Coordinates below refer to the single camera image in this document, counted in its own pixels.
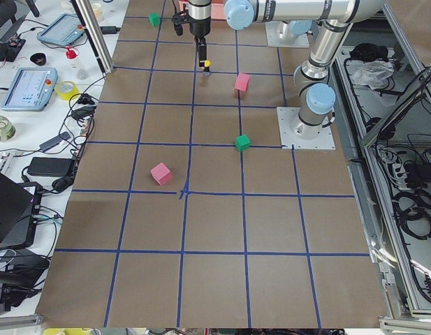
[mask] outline blue joint cap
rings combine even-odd
[[[224,4],[224,15],[232,29],[242,30],[254,21],[254,9],[248,0],[228,0]]]
[[[307,105],[315,114],[323,115],[332,110],[336,101],[335,91],[327,84],[315,84],[308,89]]]
[[[288,24],[290,31],[295,35],[302,35],[307,33],[312,28],[311,20],[295,20]]]

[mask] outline clear bottle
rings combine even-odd
[[[89,77],[87,69],[83,66],[82,62],[78,59],[78,54],[71,47],[66,47],[66,58],[73,69],[77,79],[83,80]]]
[[[0,141],[5,142],[15,134],[15,127],[6,117],[0,115]]]

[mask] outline white desk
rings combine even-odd
[[[60,0],[38,0],[36,5],[40,11],[40,17],[34,17],[32,13],[27,15],[27,19],[39,21],[45,24],[53,22],[61,13]],[[117,0],[111,3],[102,3],[102,10],[104,20],[99,22],[100,25],[115,25],[120,27],[122,25],[126,7],[128,6],[129,0]],[[34,22],[23,22],[19,29],[19,32],[29,30],[32,27],[38,26]],[[58,82],[64,80],[72,80],[78,84],[80,92],[83,92],[89,84],[102,77],[97,61],[95,60],[94,53],[92,52],[89,43],[78,47],[80,51],[80,58],[87,67],[90,77],[86,80],[77,80],[71,76],[71,69],[66,59],[65,49],[50,49],[41,44],[36,39],[36,34],[40,29],[35,31],[29,31],[25,33],[22,38],[26,39],[26,44],[19,53],[17,59],[13,63],[4,64],[3,68],[0,68],[0,87],[8,87],[18,68],[21,67],[36,67],[30,62],[29,58],[36,52],[43,52],[47,56],[47,63],[45,66],[53,67],[58,70],[59,79]],[[105,35],[105,41],[108,49],[112,54],[114,52],[118,35]],[[85,38],[81,38],[78,41],[80,44]],[[87,93],[98,98],[100,96],[104,80],[96,83],[92,86]],[[0,91],[0,106],[6,95],[5,91]],[[0,142],[0,150],[18,148],[24,150],[37,150],[40,143],[49,140],[50,138],[58,134],[59,128],[64,120],[64,117],[68,113],[68,102],[60,99],[53,93],[48,106],[40,112],[7,112],[0,108],[0,115],[3,115],[13,122],[16,128],[16,134],[13,138],[7,142]],[[75,133],[78,134],[80,129],[77,126],[75,120],[69,119],[66,125]],[[58,152],[63,149],[64,146],[57,146],[49,150],[49,152]],[[54,155],[55,157],[70,158],[70,148],[66,148],[62,153]],[[42,153],[36,153],[27,157],[14,158],[11,166],[7,171],[7,177],[11,178],[15,182],[21,182],[21,171],[30,163],[30,160],[34,156],[50,156]],[[54,178],[48,177],[30,177],[31,181],[37,181],[40,185],[51,189],[51,183]],[[44,195],[42,205],[52,208],[59,213],[63,214],[71,194],[71,188],[64,191],[59,195]],[[32,252],[39,255],[46,255],[51,249],[52,243],[54,243],[54,226],[53,224],[42,224],[37,227],[34,244],[29,248]],[[41,279],[46,276],[46,271],[42,275]],[[30,299],[25,299],[22,304],[17,308],[12,308],[10,312],[7,312],[1,317],[10,316],[24,316],[34,314],[35,308],[40,299],[40,295],[36,295]]]

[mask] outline green cube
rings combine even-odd
[[[159,17],[158,13],[150,13],[148,15],[148,20],[153,27],[159,26],[159,24],[161,23],[161,18]]]
[[[235,146],[238,151],[244,151],[249,148],[251,141],[246,135],[241,135],[235,139]]]

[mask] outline pink cube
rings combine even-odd
[[[239,73],[237,76],[237,80],[235,81],[235,89],[239,89],[240,91],[246,92],[248,90],[248,84],[250,79],[250,75],[247,75],[246,73]]]
[[[170,180],[172,180],[172,172],[168,169],[166,164],[159,163],[157,166],[153,167],[150,172],[154,180],[160,185],[166,185]]]

